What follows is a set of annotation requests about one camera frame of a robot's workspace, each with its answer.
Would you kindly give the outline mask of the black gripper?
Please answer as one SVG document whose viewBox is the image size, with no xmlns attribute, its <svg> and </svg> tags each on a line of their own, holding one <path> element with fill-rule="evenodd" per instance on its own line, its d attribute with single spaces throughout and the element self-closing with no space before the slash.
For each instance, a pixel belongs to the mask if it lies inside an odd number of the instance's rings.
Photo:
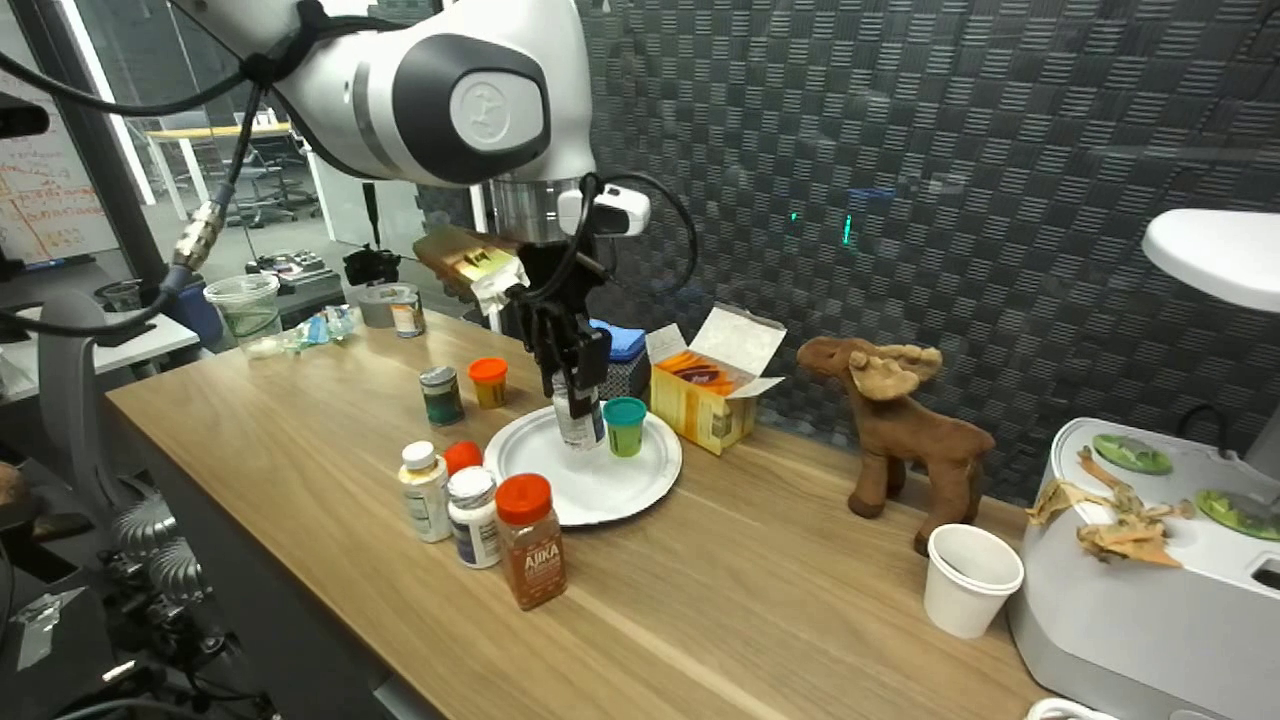
<svg viewBox="0 0 1280 720">
<path fill-rule="evenodd" d="M 606 381 L 606 337 L 586 323 L 586 291 L 604 280 L 604 263 L 570 243 L 519 243 L 522 285 L 507 287 L 500 323 L 522 340 L 540 375 L 550 381 L 555 422 L 576 422 L 570 389 L 600 406 Z"/>
</svg>

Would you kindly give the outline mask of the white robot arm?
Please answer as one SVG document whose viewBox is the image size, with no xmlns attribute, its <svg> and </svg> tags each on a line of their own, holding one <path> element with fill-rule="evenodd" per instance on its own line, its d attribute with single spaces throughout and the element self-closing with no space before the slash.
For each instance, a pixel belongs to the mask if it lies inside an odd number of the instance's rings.
<svg viewBox="0 0 1280 720">
<path fill-rule="evenodd" d="M 408 184 L 580 184 L 593 154 L 576 0 L 453 0 L 414 24 L 319 0 L 173 0 L 337 167 Z"/>
</svg>

